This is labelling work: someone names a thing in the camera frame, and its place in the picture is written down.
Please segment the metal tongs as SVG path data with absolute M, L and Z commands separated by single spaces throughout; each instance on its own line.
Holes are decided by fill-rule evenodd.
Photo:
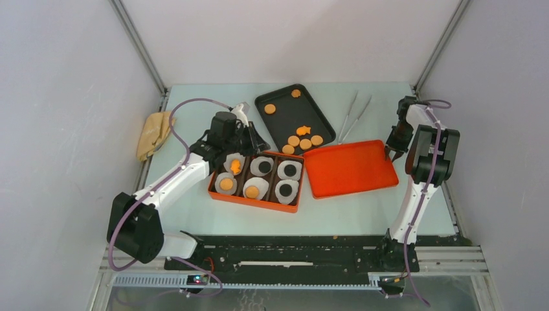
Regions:
M 342 144 L 345 142 L 347 136 L 351 133 L 351 131 L 354 129 L 355 125 L 362 119 L 363 115 L 366 112 L 366 109 L 369 107 L 371 101 L 372 101 L 372 95 L 369 95 L 362 107 L 362 110 L 357 114 L 356 118 L 351 119 L 351 112 L 353 108 L 357 105 L 357 97 L 358 97 L 358 91 L 355 92 L 345 115 L 343 124 L 341 126 L 341 130 L 339 132 L 339 136 L 337 138 L 337 144 Z

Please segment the orange compartment box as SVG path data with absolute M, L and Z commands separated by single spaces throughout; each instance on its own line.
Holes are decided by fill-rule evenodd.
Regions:
M 230 154 L 213 173 L 208 193 L 215 200 L 296 213 L 304 171 L 301 156 Z

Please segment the orange box lid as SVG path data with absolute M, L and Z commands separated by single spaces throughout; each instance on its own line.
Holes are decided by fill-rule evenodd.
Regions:
M 395 187 L 398 175 L 385 157 L 380 140 L 339 144 L 304 154 L 304 164 L 314 198 L 354 194 Z

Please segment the orange fish cookie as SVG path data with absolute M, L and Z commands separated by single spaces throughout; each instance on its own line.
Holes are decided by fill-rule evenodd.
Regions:
M 296 135 L 299 137 L 309 135 L 310 133 L 311 133 L 311 127 L 309 126 L 301 126 L 296 129 Z
M 230 171 L 236 176 L 241 172 L 241 161 L 233 159 L 230 163 Z

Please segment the black cookie tray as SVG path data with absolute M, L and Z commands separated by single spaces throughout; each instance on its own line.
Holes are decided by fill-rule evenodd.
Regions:
M 301 90 L 300 97 L 291 96 L 294 89 Z M 276 112 L 272 115 L 266 114 L 263 109 L 266 104 L 274 104 Z M 302 84 L 293 84 L 260 95 L 255 98 L 254 105 L 274 141 L 274 147 L 279 152 L 287 144 L 288 137 L 296 135 L 296 129 L 301 126 L 311 127 L 311 133 L 303 136 L 304 138 L 322 136 L 324 142 L 321 146 L 333 142 L 336 138 L 332 125 Z

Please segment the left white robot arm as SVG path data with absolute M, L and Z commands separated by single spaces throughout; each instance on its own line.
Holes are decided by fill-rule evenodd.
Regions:
M 118 249 L 131 263 L 147 264 L 157 257 L 179 257 L 189 270 L 202 267 L 205 253 L 189 233 L 166 232 L 162 219 L 167 210 L 196 183 L 223 166 L 228 156 L 256 156 L 270 148 L 247 118 L 249 105 L 223 106 L 209 129 L 192 145 L 184 144 L 184 157 L 157 181 L 134 194 L 121 192 L 113 199 L 106 240 L 112 270 L 113 252 Z

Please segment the black sandwich cookie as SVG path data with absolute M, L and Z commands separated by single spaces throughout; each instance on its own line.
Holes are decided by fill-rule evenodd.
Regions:
M 284 174 L 288 177 L 293 177 L 297 174 L 297 168 L 293 164 L 288 164 L 284 167 Z
M 268 161 L 262 161 L 258 165 L 258 170 L 261 174 L 268 174 L 272 169 L 272 164 Z
M 279 188 L 279 193 L 282 197 L 290 197 L 290 195 L 292 195 L 293 193 L 292 186 L 289 184 L 282 184 Z

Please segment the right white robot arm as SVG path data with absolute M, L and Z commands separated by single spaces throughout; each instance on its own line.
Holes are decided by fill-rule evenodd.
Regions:
M 420 101 L 413 96 L 398 102 L 398 121 L 386 140 L 385 157 L 391 162 L 406 157 L 408 183 L 398 216 L 376 254 L 383 270 L 392 271 L 411 258 L 427 204 L 453 173 L 461 135 L 434 114 L 436 108 L 450 107 L 446 100 Z

